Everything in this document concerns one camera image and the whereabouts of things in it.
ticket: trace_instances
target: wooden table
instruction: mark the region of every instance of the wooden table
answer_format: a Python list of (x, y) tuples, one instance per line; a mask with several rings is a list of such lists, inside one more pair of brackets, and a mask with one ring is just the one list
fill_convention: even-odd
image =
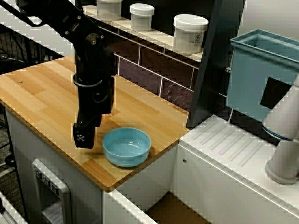
[[(68, 56), (1, 75), (0, 103), (103, 190), (117, 188), (189, 131), (187, 111), (116, 75), (112, 113), (103, 115), (96, 128), (94, 148), (76, 148), (72, 126), (78, 93), (72, 81), (73, 61)], [(135, 127), (149, 135), (149, 157), (138, 167), (121, 168), (104, 156), (102, 139), (118, 127)]]

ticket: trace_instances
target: white countertop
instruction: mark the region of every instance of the white countertop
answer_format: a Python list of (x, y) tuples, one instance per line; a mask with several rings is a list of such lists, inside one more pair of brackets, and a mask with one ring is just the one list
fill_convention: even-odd
[(299, 217), (299, 182), (281, 185), (264, 170), (276, 147), (213, 115), (180, 139), (180, 145)]

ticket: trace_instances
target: light blue ceramic bowl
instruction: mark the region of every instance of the light blue ceramic bowl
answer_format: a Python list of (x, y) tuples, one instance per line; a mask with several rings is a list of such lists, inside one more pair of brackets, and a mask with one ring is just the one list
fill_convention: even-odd
[(150, 145), (149, 136), (132, 127), (114, 129), (103, 139), (106, 158), (120, 167), (133, 167), (143, 163), (149, 156)]

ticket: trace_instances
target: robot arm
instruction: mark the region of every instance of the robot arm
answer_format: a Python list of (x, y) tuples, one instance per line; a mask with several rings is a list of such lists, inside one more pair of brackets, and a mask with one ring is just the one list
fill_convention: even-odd
[[(79, 112), (73, 126), (77, 147), (93, 148), (95, 127), (101, 115), (111, 113), (114, 101), (115, 57), (104, 44), (104, 36), (83, 10), (69, 0), (16, 0), (21, 13), (0, 0), (6, 10), (31, 26), (48, 24), (75, 48), (76, 73), (74, 84), (78, 87)], [(35, 25), (27, 16), (42, 20)]]

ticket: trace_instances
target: shelf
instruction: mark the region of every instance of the shelf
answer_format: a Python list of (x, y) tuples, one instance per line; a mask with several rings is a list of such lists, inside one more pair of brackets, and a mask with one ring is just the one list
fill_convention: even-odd
[(125, 32), (127, 32), (131, 35), (134, 35), (134, 36), (137, 36), (141, 39), (149, 41), (150, 43), (153, 43), (155, 45), (163, 47), (163, 48), (165, 48), (167, 50), (170, 50), (174, 53), (183, 55), (183, 56), (185, 56), (187, 58), (190, 58), (194, 61), (201, 62), (203, 51), (201, 51), (200, 53), (191, 54), (191, 55), (183, 53), (183, 52), (178, 52), (177, 50), (175, 50), (173, 48), (173, 38), (174, 37), (171, 36), (171, 35), (162, 33), (160, 31), (157, 31), (157, 30), (154, 30), (154, 29), (152, 29), (149, 32), (136, 32), (136, 31), (131, 29), (131, 20), (128, 20), (126, 18), (122, 18), (118, 21), (113, 21), (113, 22), (106, 21), (106, 20), (103, 20), (103, 19), (98, 19), (98, 17), (97, 17), (97, 7), (96, 6), (84, 6), (83, 10), (84, 10), (84, 13), (86, 15), (88, 15), (88, 16), (94, 18), (94, 19), (97, 19), (101, 22), (104, 22), (105, 24), (108, 24), (108, 25), (110, 25), (112, 27), (115, 27), (119, 30), (125, 31)]

